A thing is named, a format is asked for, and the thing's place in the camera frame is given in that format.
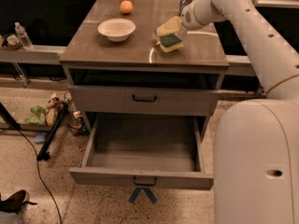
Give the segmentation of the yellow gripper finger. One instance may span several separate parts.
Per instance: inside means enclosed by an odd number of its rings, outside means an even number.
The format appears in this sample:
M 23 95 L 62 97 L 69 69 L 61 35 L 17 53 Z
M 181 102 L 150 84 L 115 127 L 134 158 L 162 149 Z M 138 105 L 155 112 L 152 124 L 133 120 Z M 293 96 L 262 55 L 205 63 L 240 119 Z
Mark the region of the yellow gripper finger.
M 167 36 L 167 35 L 175 35 L 178 38 L 182 38 L 187 34 L 185 28 L 183 27 L 182 19 L 178 16 L 174 16 L 158 28 L 156 28 L 153 32 L 153 36 L 155 38 Z
M 169 53 L 178 49 L 182 49 L 183 48 L 183 42 L 179 42 L 177 44 L 173 44 L 169 47 L 164 46 L 162 43 L 159 43 L 159 46 L 161 48 L 161 50 L 165 53 Z

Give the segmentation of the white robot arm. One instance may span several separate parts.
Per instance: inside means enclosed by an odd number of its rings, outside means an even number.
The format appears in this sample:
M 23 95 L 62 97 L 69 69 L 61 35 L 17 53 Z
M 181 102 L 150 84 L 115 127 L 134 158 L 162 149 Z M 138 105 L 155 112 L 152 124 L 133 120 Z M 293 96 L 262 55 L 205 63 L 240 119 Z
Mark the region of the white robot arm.
M 195 0 L 188 30 L 229 21 L 266 94 L 231 106 L 214 135 L 215 224 L 299 224 L 299 55 L 254 0 Z

